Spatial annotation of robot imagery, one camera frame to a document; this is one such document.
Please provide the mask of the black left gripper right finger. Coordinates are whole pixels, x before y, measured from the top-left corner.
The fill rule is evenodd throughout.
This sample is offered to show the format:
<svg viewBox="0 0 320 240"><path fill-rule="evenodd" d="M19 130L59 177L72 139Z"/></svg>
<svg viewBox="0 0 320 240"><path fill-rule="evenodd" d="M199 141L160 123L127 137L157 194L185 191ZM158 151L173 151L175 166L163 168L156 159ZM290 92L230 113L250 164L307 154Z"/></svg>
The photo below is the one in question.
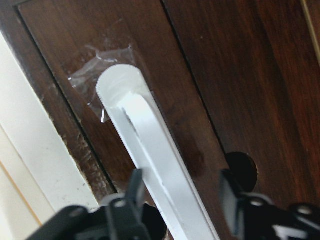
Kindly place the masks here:
<svg viewBox="0 0 320 240"><path fill-rule="evenodd" d="M235 237L242 237L244 232L244 198L242 188L228 169L223 169L219 179L219 199L228 229Z"/></svg>

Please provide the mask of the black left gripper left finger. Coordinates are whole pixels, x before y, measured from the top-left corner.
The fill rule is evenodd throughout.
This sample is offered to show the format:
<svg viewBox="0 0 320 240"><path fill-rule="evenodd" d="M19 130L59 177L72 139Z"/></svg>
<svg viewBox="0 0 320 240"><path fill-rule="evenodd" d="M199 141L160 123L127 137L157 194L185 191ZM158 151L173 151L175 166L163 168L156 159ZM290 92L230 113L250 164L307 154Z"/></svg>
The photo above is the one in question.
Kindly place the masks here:
<svg viewBox="0 0 320 240"><path fill-rule="evenodd" d="M138 209L143 207L145 202L145 183L142 169L135 169L132 172L125 198L131 201Z"/></svg>

